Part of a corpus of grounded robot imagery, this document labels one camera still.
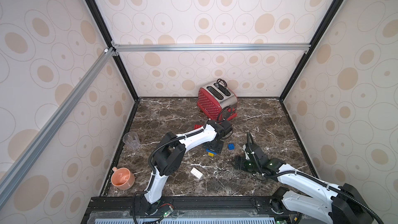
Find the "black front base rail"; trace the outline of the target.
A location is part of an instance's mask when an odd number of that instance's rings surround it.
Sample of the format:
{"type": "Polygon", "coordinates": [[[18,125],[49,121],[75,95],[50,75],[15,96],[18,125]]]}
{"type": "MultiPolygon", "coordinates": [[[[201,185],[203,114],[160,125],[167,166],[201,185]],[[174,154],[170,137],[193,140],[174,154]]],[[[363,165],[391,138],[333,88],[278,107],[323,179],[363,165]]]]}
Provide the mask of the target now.
{"type": "Polygon", "coordinates": [[[272,196],[248,197],[164,197],[154,207],[147,207],[141,203],[140,197],[94,197],[84,213],[82,223],[93,223],[96,216],[111,218],[123,217],[138,220],[149,217],[159,219],[166,210],[174,209],[171,217],[188,217],[206,214],[210,217],[274,217],[286,219],[289,223],[294,218],[302,218],[304,212],[290,211],[272,196]]]}

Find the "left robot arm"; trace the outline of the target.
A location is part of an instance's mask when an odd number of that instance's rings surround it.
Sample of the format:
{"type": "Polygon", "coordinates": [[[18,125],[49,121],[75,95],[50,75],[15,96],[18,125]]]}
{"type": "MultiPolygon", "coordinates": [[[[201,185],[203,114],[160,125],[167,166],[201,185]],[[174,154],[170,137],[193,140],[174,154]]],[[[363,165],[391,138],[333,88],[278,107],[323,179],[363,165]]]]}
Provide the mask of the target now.
{"type": "Polygon", "coordinates": [[[161,199],[167,179],[179,169],[188,151],[203,146],[212,153],[220,154],[224,140],[232,131],[233,127],[227,120],[208,120],[202,127],[187,133],[167,133],[148,158],[152,172],[144,194],[146,201],[154,204],[161,199]]]}

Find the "back aluminium frame bar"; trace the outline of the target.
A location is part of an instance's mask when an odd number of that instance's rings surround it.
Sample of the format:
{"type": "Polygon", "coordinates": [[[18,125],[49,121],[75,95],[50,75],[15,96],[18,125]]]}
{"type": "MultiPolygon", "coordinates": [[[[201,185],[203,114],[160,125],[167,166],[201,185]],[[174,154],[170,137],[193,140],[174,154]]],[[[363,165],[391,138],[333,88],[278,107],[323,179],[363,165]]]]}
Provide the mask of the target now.
{"type": "Polygon", "coordinates": [[[117,52],[191,52],[191,51],[269,51],[303,50],[308,51],[311,44],[271,43],[271,44],[173,44],[173,45],[115,45],[117,52]]]}

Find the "left aluminium frame bar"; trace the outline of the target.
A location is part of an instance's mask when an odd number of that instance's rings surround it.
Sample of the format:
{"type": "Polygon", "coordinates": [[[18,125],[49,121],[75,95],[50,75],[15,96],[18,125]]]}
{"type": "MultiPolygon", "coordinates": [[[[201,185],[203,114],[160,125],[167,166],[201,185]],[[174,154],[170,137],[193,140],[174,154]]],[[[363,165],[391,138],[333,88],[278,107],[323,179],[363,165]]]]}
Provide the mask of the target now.
{"type": "Polygon", "coordinates": [[[84,93],[86,93],[87,89],[91,86],[107,61],[113,57],[115,52],[116,49],[114,47],[108,47],[108,49],[99,56],[76,87],[73,88],[61,106],[55,111],[29,146],[6,173],[4,179],[1,181],[1,208],[3,208],[7,203],[31,167],[48,146],[49,142],[53,139],[65,119],[79,103],[84,93]]]}

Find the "orange ceramic mug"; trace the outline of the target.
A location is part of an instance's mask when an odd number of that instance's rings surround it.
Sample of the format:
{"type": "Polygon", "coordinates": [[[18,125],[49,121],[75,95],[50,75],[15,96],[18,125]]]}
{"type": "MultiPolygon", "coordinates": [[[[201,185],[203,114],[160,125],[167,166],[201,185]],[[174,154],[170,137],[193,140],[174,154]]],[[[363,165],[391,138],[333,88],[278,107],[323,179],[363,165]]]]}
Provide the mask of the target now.
{"type": "Polygon", "coordinates": [[[111,183],[113,186],[121,189],[130,189],[135,183],[135,176],[127,168],[112,168],[111,183]]]}

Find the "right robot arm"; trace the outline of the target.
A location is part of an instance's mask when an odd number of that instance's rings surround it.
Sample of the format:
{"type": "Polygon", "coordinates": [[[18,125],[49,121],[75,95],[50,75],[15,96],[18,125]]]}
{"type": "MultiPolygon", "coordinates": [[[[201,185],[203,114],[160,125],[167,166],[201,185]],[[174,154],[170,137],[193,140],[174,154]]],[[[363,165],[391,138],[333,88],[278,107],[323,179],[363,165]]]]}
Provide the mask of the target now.
{"type": "Polygon", "coordinates": [[[277,205],[326,224],[381,224],[383,220],[365,203],[357,189],[328,183],[292,167],[286,162],[269,158],[254,144],[244,145],[244,156],[234,158],[234,168],[264,179],[278,181],[300,191],[281,187],[275,193],[277,205]]]}

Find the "red lego brick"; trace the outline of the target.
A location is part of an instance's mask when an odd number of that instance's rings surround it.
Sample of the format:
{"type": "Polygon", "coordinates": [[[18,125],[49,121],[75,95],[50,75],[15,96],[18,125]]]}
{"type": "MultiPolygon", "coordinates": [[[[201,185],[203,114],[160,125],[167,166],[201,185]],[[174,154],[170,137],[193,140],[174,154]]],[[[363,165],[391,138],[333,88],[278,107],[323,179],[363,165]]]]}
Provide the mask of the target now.
{"type": "Polygon", "coordinates": [[[202,125],[198,125],[198,124],[195,124],[194,125],[194,129],[196,130],[196,129],[199,129],[199,128],[201,128],[202,127],[202,125]]]}

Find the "white lego brick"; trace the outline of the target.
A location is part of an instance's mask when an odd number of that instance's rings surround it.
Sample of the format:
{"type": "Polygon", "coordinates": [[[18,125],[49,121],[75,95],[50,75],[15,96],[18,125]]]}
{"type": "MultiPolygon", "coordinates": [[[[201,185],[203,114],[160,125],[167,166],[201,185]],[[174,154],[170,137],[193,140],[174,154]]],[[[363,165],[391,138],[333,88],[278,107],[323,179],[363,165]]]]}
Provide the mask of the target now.
{"type": "Polygon", "coordinates": [[[200,171],[199,171],[198,169],[196,169],[196,168],[192,168],[192,170],[190,171],[190,173],[191,173],[192,175],[194,175],[197,179],[201,179],[202,176],[203,176],[203,173],[200,172],[200,171]]]}

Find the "aluminium frame bar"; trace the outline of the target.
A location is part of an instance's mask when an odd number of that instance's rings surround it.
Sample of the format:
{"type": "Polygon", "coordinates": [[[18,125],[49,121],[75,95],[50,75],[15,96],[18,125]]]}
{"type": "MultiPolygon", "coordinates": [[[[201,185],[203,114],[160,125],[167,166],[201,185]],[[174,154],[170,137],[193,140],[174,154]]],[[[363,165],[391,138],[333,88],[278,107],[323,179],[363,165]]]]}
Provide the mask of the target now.
{"type": "Polygon", "coordinates": [[[117,52],[191,52],[191,51],[269,51],[303,50],[308,51],[311,44],[271,43],[271,44],[173,44],[173,45],[115,45],[117,52]]]}
{"type": "Polygon", "coordinates": [[[1,208],[3,208],[7,203],[31,167],[48,146],[49,142],[53,139],[65,119],[79,103],[84,93],[86,93],[87,89],[91,86],[107,61],[113,57],[115,52],[116,49],[114,47],[108,47],[108,49],[99,56],[76,87],[73,88],[61,106],[55,111],[29,146],[6,173],[4,179],[1,181],[1,208]]]}

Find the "red and steel toaster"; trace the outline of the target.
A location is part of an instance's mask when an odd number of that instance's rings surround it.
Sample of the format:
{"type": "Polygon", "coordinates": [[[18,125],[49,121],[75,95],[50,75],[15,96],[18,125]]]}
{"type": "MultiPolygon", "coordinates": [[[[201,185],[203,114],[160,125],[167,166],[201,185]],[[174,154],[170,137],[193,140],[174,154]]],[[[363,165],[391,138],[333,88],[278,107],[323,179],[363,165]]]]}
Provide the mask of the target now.
{"type": "Polygon", "coordinates": [[[199,89],[197,105],[211,120],[231,120],[237,116],[238,98],[220,78],[199,89]]]}

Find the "clear plastic cup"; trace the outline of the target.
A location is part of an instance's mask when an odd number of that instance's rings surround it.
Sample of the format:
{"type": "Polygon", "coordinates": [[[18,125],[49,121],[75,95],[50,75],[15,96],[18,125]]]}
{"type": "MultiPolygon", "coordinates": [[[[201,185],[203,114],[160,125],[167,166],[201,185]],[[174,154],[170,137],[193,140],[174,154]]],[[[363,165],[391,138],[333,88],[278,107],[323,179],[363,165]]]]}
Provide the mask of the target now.
{"type": "Polygon", "coordinates": [[[136,132],[130,131],[123,136],[123,142],[131,150],[139,149],[141,142],[136,132]]]}

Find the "dark blue long lego brick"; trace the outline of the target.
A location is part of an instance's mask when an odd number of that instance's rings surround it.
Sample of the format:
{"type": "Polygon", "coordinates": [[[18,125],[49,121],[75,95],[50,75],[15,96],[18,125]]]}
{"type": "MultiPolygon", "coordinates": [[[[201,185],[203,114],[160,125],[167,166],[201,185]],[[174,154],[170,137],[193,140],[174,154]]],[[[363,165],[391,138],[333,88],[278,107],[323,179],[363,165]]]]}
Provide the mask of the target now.
{"type": "Polygon", "coordinates": [[[215,151],[212,151],[212,150],[209,150],[209,149],[206,149],[206,151],[209,152],[209,153],[217,154],[215,151]]]}

